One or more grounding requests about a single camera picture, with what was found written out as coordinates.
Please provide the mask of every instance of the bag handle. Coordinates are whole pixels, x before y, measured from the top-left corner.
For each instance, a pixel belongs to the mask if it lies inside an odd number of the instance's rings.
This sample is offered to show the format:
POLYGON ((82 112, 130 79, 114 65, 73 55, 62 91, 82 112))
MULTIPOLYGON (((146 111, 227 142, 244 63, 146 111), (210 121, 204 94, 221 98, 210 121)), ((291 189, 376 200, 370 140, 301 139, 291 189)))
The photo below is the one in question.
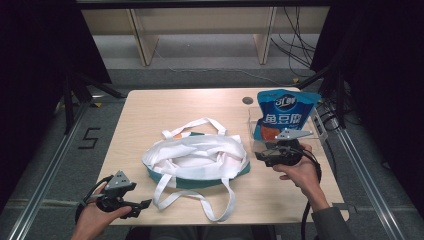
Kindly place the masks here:
POLYGON ((223 178, 221 179, 224 186, 227 188, 228 193, 230 195, 230 199, 228 201, 227 208, 225 209, 224 213, 219 217, 216 218, 210 202, 200 193, 191 191, 191 190, 183 190, 179 192, 174 192, 171 195, 169 195, 166 199, 164 199, 162 202, 159 203, 159 198, 162 195, 163 190, 165 189, 168 182, 171 180, 172 176, 169 174, 164 174, 161 178, 161 180, 158 183, 158 186, 156 187, 154 196, 153 196, 153 204, 159 209, 165 209, 169 205, 171 205, 175 200, 177 200, 181 196, 189 196, 198 198, 202 204, 203 211, 205 212, 207 218, 213 222, 223 222, 227 220, 231 213, 234 210, 234 205, 236 201, 236 195, 234 191, 230 188, 230 179, 229 178, 223 178))
POLYGON ((191 121, 189 123, 187 123, 186 125, 175 129, 174 131, 170 132, 168 130, 163 130, 162 131, 162 135, 165 139, 171 139, 173 138, 175 135, 181 133, 182 131, 184 131, 184 129, 186 128, 191 128, 191 127, 196 127, 205 123, 211 123, 212 126, 214 126, 217 130, 218 130, 218 135, 225 135, 225 133, 227 132, 227 129, 222 126, 218 121, 212 119, 212 118, 200 118, 194 121, 191 121))

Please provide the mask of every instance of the aluminum rail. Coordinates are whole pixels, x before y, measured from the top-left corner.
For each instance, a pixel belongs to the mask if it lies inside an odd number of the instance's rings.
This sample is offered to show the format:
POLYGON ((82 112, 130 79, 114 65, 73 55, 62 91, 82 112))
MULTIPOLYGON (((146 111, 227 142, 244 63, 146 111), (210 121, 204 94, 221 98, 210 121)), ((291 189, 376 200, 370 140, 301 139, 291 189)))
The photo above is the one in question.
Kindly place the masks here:
MULTIPOLYGON (((333 119, 332 123, 334 126, 338 126, 336 119, 333 119)), ((352 166, 355 169, 356 174, 358 175, 359 180, 361 181, 362 186, 364 187, 365 192, 367 193, 368 198, 374 207, 374 210, 376 211, 384 229, 387 232, 388 237, 392 240, 406 239, 402 230, 400 229, 399 224, 397 223, 395 216, 378 190, 377 185, 375 184, 361 156, 356 150, 355 145, 353 144, 346 129, 338 129, 337 133, 343 147, 346 150, 346 153, 349 156, 349 159, 352 162, 352 166)))
POLYGON ((46 196, 48 190, 50 189, 53 179, 56 176, 56 173, 60 165, 62 164, 63 159, 65 158, 70 143, 74 138, 75 132, 78 129, 81 119, 85 114, 86 110, 88 109, 89 105, 89 102, 82 103, 80 105, 80 108, 75 116, 75 124, 69 130, 68 134, 66 134, 62 138, 62 141, 58 149, 56 150, 49 166, 47 167, 47 170, 45 171, 40 183, 38 184, 34 194, 32 195, 25 209, 22 211, 14 227, 12 228, 8 239, 25 239, 32 223, 34 222, 35 216, 37 215, 38 210, 40 209, 42 201, 46 196))

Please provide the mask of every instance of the snack bag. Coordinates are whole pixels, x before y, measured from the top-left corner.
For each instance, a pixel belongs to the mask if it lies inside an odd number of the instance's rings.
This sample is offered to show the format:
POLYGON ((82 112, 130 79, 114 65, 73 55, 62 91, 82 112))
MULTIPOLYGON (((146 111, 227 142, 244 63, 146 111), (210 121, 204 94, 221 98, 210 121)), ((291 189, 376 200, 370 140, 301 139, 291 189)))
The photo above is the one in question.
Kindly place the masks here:
POLYGON ((284 89, 258 93, 263 117, 256 124, 256 140, 275 140, 285 128, 301 130, 321 96, 316 93, 293 92, 284 89))

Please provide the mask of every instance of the human hand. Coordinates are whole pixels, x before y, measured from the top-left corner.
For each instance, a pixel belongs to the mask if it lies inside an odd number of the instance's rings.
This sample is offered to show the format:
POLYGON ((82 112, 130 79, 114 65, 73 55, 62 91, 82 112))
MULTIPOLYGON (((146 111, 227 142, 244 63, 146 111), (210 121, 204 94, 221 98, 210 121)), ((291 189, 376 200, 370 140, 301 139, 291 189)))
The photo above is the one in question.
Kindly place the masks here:
MULTIPOLYGON (((94 194, 99 194, 104 186, 105 184, 98 188, 94 194)), ((113 212, 103 212, 95 202, 89 203, 81 212, 71 240, 95 239, 103 233, 113 220, 128 214, 131 210, 130 206, 125 206, 113 212)))
MULTIPOLYGON (((312 152, 310 145, 304 143, 300 143, 300 145, 306 152, 312 152)), ((280 176, 281 180, 292 180, 302 190, 314 212, 329 207, 324 192, 319 185, 315 165, 310 159, 303 156, 299 163, 294 166, 277 164, 272 168, 276 172, 285 173, 285 175, 280 176)))

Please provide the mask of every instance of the white tote bag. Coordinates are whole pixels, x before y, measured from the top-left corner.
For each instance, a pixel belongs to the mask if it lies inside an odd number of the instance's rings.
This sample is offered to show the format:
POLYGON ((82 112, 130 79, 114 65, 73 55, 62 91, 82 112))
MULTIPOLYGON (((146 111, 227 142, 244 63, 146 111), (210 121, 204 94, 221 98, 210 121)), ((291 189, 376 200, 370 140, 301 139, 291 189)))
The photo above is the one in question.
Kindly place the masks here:
POLYGON ((164 140, 156 142, 142 157, 150 177, 158 185, 153 204, 160 210, 171 205, 181 196, 198 198, 209 220, 222 222, 234 210, 235 193, 230 188, 230 180, 248 173, 250 164, 240 136, 225 136, 226 129, 216 120, 201 118, 172 132, 163 131, 164 140), (186 128, 211 123, 217 130, 216 135, 191 134, 183 132, 186 128), (215 217, 209 201, 193 188, 204 188, 224 184, 229 192, 229 202, 220 217, 215 217), (172 193, 162 202, 160 196, 165 187, 186 190, 172 193))

